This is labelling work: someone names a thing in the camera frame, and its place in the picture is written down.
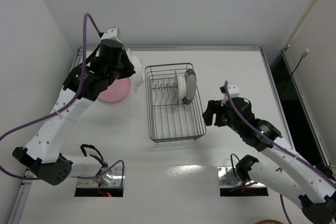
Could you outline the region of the pink plate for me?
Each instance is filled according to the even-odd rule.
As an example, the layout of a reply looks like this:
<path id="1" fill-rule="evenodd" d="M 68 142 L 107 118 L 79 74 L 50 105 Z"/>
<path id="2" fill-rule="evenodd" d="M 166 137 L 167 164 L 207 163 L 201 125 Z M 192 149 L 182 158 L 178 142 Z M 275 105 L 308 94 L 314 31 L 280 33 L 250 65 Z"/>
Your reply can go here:
<path id="1" fill-rule="evenodd" d="M 130 78 L 116 80 L 112 85 L 98 95 L 98 100 L 107 103 L 116 103 L 128 96 L 131 90 Z"/>

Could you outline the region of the white plate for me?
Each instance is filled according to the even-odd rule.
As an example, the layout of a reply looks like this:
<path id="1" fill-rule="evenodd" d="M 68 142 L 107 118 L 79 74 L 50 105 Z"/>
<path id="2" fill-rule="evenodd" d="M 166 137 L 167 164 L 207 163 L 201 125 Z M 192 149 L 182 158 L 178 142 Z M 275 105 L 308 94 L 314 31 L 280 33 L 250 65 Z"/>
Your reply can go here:
<path id="1" fill-rule="evenodd" d="M 175 86 L 176 86 L 177 95 L 178 95 L 178 103 L 182 104 L 183 99 L 187 95 L 186 83 L 185 83 L 184 75 L 182 73 L 178 73 L 177 70 L 175 70 Z"/>
<path id="2" fill-rule="evenodd" d="M 135 73 L 130 77 L 130 79 L 131 79 L 133 90 L 135 93 L 137 93 L 139 87 L 144 82 L 144 74 L 143 74 L 141 59 L 138 56 L 134 55 L 133 52 L 129 48 L 127 49 L 127 55 L 129 57 L 129 60 L 134 66 Z"/>

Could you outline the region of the blue rimmed patterned plate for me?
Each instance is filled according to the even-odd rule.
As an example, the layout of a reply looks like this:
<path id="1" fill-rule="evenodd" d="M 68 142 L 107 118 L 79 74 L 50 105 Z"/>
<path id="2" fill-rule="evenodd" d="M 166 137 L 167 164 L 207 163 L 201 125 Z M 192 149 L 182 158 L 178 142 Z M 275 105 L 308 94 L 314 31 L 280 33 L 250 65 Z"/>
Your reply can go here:
<path id="1" fill-rule="evenodd" d="M 183 98 L 184 104 L 190 104 L 196 94 L 197 89 L 197 78 L 195 71 L 193 69 L 188 69 L 184 75 L 186 84 L 186 96 Z"/>

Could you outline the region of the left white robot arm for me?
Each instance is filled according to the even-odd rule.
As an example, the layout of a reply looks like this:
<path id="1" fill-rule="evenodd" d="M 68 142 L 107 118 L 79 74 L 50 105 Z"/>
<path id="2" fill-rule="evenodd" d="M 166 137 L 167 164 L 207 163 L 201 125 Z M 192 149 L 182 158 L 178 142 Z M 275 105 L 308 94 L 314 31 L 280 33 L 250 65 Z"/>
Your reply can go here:
<path id="1" fill-rule="evenodd" d="M 64 81 L 51 117 L 24 147 L 14 149 L 12 156 L 37 179 L 58 185 L 68 177 L 101 180 L 108 172 L 108 164 L 102 157 L 66 155 L 61 148 L 99 94 L 116 80 L 136 73 L 118 35 L 118 28 L 112 27 L 100 36 L 99 45 L 86 57 L 89 64 L 85 70 L 77 65 Z"/>

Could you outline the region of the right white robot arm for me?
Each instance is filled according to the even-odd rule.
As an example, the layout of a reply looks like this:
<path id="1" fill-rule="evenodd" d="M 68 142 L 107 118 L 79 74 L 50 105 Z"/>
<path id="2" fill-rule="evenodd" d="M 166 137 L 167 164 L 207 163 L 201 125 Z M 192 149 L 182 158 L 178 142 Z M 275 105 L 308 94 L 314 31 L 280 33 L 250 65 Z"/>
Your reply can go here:
<path id="1" fill-rule="evenodd" d="M 240 97 L 234 84 L 220 88 L 222 100 L 209 100 L 202 114 L 207 126 L 227 126 L 275 164 L 245 155 L 226 174 L 232 189 L 261 183 L 295 204 L 311 223 L 335 220 L 335 181 L 305 160 L 270 122 L 258 119 L 251 102 Z"/>

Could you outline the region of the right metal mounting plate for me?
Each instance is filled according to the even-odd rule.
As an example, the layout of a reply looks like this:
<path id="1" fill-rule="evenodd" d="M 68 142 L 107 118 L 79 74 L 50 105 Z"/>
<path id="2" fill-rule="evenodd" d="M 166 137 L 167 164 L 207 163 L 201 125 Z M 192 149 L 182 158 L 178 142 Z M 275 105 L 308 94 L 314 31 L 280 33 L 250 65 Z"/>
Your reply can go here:
<path id="1" fill-rule="evenodd" d="M 220 189 L 243 189 L 243 188 L 266 188 L 264 184 L 257 183 L 253 180 L 249 182 L 242 182 L 234 175 L 233 168 L 231 166 L 218 166 L 218 179 Z"/>

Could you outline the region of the metal mounting plate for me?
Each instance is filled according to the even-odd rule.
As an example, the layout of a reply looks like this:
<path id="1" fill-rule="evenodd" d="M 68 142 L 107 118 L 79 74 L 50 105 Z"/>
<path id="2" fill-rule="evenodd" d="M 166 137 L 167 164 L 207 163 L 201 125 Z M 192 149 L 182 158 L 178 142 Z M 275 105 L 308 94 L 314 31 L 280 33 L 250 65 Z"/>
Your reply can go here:
<path id="1" fill-rule="evenodd" d="M 78 179 L 77 188 L 97 188 L 99 185 L 103 189 L 123 189 L 125 171 L 121 165 L 117 165 L 106 174 L 96 179 Z"/>
<path id="2" fill-rule="evenodd" d="M 264 184 L 257 183 L 253 180 L 249 182 L 242 182 L 234 175 L 233 168 L 231 166 L 218 166 L 218 179 L 220 189 L 243 189 L 243 188 L 266 188 Z"/>

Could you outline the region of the brown round object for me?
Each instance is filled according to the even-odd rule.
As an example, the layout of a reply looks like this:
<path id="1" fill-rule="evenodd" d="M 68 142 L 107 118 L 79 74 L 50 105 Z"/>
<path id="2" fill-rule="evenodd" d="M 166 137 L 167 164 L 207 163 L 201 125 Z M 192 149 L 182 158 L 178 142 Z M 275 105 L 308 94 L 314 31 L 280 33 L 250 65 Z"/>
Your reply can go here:
<path id="1" fill-rule="evenodd" d="M 284 223 L 274 219 L 264 219 L 257 221 L 255 224 L 284 224 Z"/>

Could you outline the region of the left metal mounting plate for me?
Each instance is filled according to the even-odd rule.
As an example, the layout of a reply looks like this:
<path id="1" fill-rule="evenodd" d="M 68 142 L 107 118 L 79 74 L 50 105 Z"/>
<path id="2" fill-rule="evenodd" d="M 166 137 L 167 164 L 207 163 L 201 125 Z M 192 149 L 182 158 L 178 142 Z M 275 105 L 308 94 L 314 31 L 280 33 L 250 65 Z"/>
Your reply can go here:
<path id="1" fill-rule="evenodd" d="M 77 188 L 97 188 L 99 185 L 103 189 L 123 189 L 125 171 L 121 165 L 117 165 L 106 174 L 96 179 L 78 179 Z"/>

